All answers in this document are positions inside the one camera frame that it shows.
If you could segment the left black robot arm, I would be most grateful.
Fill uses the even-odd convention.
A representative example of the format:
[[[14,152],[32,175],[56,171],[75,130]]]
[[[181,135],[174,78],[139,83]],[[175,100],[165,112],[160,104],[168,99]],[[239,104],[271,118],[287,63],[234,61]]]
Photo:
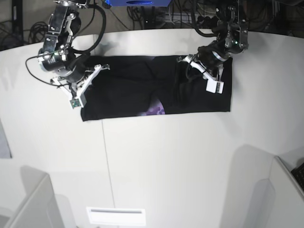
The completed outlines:
[[[195,12],[198,2],[191,4],[191,23],[195,31],[205,38],[216,38],[207,46],[198,47],[195,55],[188,55],[179,62],[186,62],[186,78],[191,81],[195,77],[190,75],[190,68],[202,67],[203,73],[219,76],[219,68],[223,66],[232,54],[240,54],[248,49],[248,22],[242,0],[218,0],[215,6],[217,25],[211,28],[211,33],[204,33],[199,29]]]

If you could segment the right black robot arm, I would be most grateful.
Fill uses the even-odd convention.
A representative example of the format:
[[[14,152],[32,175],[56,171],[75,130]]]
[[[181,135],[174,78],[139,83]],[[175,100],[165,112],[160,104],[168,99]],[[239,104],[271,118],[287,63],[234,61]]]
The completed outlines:
[[[86,69],[85,62],[105,33],[106,13],[95,2],[91,4],[88,0],[57,0],[56,3],[55,10],[48,22],[43,46],[36,56],[29,57],[25,61],[25,66],[33,78],[46,85],[72,86],[87,79],[89,70]],[[79,9],[92,9],[93,12],[98,11],[102,16],[101,30],[97,40],[85,50],[78,50],[72,46],[73,41],[85,30],[81,28]],[[39,79],[28,67],[28,61],[32,59],[37,59],[44,71],[58,74],[59,80],[65,80],[66,83],[51,83]]]

